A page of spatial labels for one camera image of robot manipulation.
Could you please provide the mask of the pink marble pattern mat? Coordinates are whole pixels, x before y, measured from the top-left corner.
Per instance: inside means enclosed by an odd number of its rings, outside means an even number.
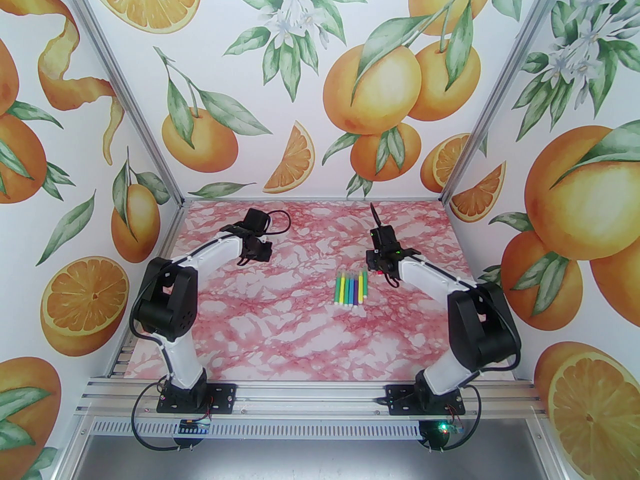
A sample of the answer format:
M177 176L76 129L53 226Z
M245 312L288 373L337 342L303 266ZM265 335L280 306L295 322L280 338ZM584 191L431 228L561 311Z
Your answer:
M195 352L211 380L412 381L450 349L445 304L370 274L361 305L334 304L339 272L366 268L376 226L365 201L205 201L170 256L196 249L249 208L284 210L269 262L215 270L198 295Z

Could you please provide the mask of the perforated metal strip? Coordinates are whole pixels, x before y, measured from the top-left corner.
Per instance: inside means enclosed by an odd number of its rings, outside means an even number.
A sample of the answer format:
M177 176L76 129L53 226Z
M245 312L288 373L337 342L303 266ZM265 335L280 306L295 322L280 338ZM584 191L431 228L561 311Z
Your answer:
M275 441L417 441L426 423L417 420L290 420L212 419L208 435L178 435L180 418L140 418L139 436L151 439L275 440Z

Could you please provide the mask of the blue circuit board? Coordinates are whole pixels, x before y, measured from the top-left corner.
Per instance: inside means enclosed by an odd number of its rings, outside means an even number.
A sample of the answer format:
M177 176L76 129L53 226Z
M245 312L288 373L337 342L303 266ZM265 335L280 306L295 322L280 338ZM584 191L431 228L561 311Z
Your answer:
M177 434L195 439L210 434L211 419L210 418L183 418L180 420L177 428Z

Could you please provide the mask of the aluminium back rail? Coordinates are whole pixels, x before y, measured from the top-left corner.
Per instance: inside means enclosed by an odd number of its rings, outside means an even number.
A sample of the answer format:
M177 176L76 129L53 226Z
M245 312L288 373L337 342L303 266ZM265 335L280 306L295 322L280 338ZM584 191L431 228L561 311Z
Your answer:
M311 197L311 196L223 196L219 198L204 198L201 196L190 195L185 198L185 203L193 202L366 202L366 203L378 203L378 202L438 202L441 203L441 199L437 197L426 198L365 198L362 195L357 197Z

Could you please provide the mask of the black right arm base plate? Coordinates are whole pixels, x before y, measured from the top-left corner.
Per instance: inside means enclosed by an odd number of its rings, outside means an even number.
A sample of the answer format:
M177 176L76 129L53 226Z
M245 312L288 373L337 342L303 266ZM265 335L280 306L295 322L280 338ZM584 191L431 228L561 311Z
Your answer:
M418 384L387 384L385 396L378 402L386 405L391 416L463 416L466 414L459 389L434 394Z

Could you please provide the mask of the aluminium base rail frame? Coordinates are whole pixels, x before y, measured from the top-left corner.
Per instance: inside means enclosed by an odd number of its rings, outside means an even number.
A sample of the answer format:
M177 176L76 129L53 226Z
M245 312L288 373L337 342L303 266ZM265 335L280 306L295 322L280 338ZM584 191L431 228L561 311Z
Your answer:
M124 417L148 386L148 379L91 378L74 414L76 416ZM237 381L230 414L214 419L285 420L393 420L389 410L377 403L384 396L384 382L377 381ZM546 418L544 403L535 387L526 381L477 379L475 390L461 392L466 413L462 420L477 416L482 403L483 419Z

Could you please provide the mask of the aluminium corner post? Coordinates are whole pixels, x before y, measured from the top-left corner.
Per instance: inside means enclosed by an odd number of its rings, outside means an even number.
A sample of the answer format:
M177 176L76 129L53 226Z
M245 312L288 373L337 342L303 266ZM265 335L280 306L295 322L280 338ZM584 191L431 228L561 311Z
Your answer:
M126 80L125 73L122 71L116 55L101 27L98 18L89 5L89 0L70 0L70 6L78 15L82 25L86 28L93 48L99 57L99 60L109 77L119 102L122 104L126 114L137 132L146 152L151 158L154 166L158 170L158 175L167 186L169 196L173 199L179 208L185 205L185 197L179 189L178 183L169 169L160 149L153 137L153 132L142 110L131 91L130 85Z
M448 206L453 198L455 190L466 173L467 167L474 155L480 149L483 138L488 137L490 126L493 119L501 109L506 96L514 84L521 71L522 64L530 52L531 44L535 40L541 23L551 12L551 7L556 0L533 0L533 3L519 28L518 34L515 36L509 55L506 57L505 64L501 69L499 76L496 78L494 86L487 98L486 104L482 108L482 112L478 116L466 146L462 149L461 156L455 164L450 178L445 184L445 188L439 197L444 207Z

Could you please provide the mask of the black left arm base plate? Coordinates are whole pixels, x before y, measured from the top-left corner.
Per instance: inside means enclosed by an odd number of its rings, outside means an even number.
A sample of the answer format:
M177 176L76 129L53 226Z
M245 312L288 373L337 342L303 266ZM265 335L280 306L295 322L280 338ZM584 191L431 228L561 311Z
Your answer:
M230 382L204 382L190 390L169 383L160 391L156 411L160 414L230 415L236 391L237 385Z

